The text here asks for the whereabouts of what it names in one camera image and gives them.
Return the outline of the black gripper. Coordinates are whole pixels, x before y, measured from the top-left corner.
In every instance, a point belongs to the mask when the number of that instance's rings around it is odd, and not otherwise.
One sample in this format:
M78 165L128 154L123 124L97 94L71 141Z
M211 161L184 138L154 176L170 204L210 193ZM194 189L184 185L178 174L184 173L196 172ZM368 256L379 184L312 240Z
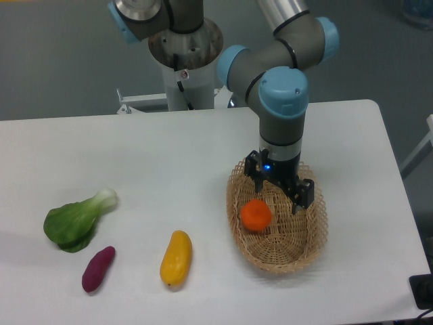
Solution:
M271 158L268 149L253 150L244 162L244 175L254 182L254 191L259 193L265 181L280 188L293 199L292 214L308 209L315 199L315 182L312 179L299 179L298 166L300 153L289 160Z

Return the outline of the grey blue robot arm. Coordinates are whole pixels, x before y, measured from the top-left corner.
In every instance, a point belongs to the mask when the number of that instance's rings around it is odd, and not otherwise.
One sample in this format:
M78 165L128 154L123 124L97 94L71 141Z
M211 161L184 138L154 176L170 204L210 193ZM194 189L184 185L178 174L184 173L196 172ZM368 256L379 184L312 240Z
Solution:
M257 192L264 182L280 188L297 212L315 199L314 182L298 175L309 104L304 71L332 57L340 38L335 24L312 16L304 1L260 1L259 7L274 40L253 52L242 45L224 47L202 1L108 4L129 43L148 42L162 69L169 110L214 108L216 80L244 100L258 116L260 134L260 148L246 157L244 173Z

